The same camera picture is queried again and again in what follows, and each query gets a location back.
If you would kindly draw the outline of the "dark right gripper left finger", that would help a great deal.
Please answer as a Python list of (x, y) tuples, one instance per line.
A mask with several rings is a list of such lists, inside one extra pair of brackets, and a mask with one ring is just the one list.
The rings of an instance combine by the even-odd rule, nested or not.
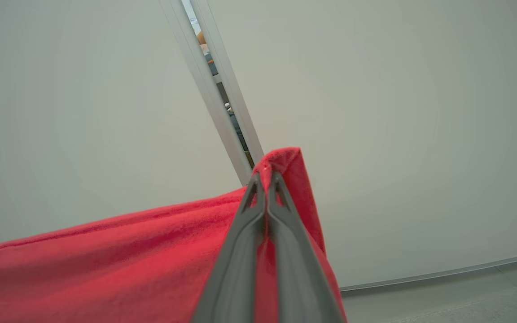
[(265, 191), (248, 182), (191, 323), (254, 323), (257, 248), (264, 239)]

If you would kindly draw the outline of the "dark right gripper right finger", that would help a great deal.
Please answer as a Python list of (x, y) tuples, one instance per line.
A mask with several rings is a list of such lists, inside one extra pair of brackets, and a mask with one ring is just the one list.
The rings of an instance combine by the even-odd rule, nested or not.
[(267, 221), (275, 246), (278, 323), (346, 323), (279, 172), (267, 189)]

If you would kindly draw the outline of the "red basketball jersey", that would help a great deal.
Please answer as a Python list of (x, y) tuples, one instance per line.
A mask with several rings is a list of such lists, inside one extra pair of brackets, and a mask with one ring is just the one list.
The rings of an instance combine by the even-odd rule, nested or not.
[[(302, 152), (267, 153), (254, 323), (278, 323), (267, 189), (279, 172), (342, 311)], [(0, 323), (191, 323), (247, 186), (222, 196), (0, 243)]]

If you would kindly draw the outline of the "grey partition post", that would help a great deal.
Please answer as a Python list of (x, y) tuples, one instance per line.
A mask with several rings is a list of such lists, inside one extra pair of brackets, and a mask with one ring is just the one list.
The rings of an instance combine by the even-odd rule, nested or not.
[(230, 58), (228, 57), (227, 49), (224, 46), (218, 25), (211, 11), (209, 0), (189, 0), (189, 2), (193, 7), (203, 31), (210, 53), (215, 60), (218, 75), (221, 76), (224, 89), (230, 99), (233, 112), (237, 117), (250, 157), (253, 160), (253, 164), (256, 165), (264, 156), (264, 152), (235, 76), (234, 69), (232, 68)]
[(185, 6), (182, 0), (158, 0), (158, 2), (178, 41), (181, 55), (193, 76), (238, 180), (242, 186), (245, 186), (250, 180), (252, 169), (198, 43), (195, 30), (189, 22)]

